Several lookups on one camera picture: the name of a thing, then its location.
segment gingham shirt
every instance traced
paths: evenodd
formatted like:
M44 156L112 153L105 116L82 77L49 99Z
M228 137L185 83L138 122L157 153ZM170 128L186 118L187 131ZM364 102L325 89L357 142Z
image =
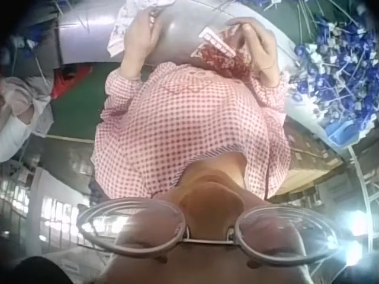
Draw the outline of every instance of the gingham shirt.
M290 164L287 81L282 75L277 88L266 88L173 63L145 83L111 72L92 156L97 182L110 198L153 198L175 189L191 163L238 151L247 160L246 189L263 198L269 166L273 195Z

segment glasses frame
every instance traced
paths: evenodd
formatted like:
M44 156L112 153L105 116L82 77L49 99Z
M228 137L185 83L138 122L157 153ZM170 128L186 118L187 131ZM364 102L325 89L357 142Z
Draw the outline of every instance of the glasses frame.
M86 223L90 223L92 225L92 220L101 215L108 215L110 212L119 211L122 209L142 209L147 208L149 206L164 206L173 210L173 212L177 213L181 219L179 226L177 228L177 232L175 237L168 241L165 244L159 245L157 247L152 248L125 248L124 246L120 246L117 244L111 244L105 241L102 241L97 236L93 236L91 233L85 231L82 226ZM260 263L266 266L275 266L275 267L293 267L293 266L302 266L306 264L311 264L314 262L318 262L324 259L327 259L334 254L341 251L341 247L336 246L335 248L326 249L321 251L315 256L304 256L304 257L289 257L288 259L280 259L275 256L268 256L266 254L262 254L246 244L243 240L243 234L240 230L241 222L251 214L256 214L262 212L267 209L277 209L283 210L287 209L289 211L293 211L293 214L298 212L299 216L308 218L308 220L312 220L315 224L321 224L323 228L327 228L329 230L329 235L335 237L338 240L338 232L339 230L334 229L334 226L326 220L326 218L316 212L313 212L304 208L296 208L282 205L268 205L268 206L260 206L250 210L243 212L237 219L234 226L234 234L227 235L226 240L195 240L190 238L190 229L186 225L185 217L183 212L174 204L169 202L160 200L160 199L144 199L144 198L121 198L121 199L113 199L110 201L103 202L96 206L90 207L81 214L79 214L76 226L78 227L79 232L83 235L85 239L87 239L90 243L101 247L105 251L112 252L114 254L119 254L121 256L132 257L136 259L162 259L165 258L166 254L171 251L175 246L179 244L200 244L200 245L211 245L211 246L234 246L240 248L251 260Z

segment neck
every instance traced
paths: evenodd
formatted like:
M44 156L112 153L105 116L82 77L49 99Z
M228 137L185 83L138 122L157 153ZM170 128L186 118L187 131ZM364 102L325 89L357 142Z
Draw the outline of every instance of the neck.
M244 189L245 167L246 159L242 153L227 152L217 157L197 161L189 165L185 169L178 186L189 182L190 180L198 176L201 172L217 171L227 175L229 178L231 178L232 181L234 181L234 183L236 183L238 186Z

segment hand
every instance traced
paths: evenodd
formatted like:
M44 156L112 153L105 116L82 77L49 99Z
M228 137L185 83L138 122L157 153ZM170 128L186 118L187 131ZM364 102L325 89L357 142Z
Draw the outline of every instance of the hand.
M234 18L228 22L228 25L237 24L248 45L252 64L259 70L261 83L267 87L276 87L280 81L280 70L274 34L254 18Z
M125 55L121 64L121 72L126 77L139 75L147 56L158 42L162 29L161 18L154 17L156 10L146 8L137 13L125 34Z

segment eyeglasses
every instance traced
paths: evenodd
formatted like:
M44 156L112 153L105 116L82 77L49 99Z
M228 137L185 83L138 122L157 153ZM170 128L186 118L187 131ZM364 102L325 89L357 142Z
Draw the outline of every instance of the eyeglasses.
M76 225L93 245L122 256L165 262L166 254L181 244L228 246L238 247L250 257L251 268L318 262L339 252L343 239L337 226L322 215L281 205L243 212L225 240L191 238L183 212L158 199L107 201L82 212Z

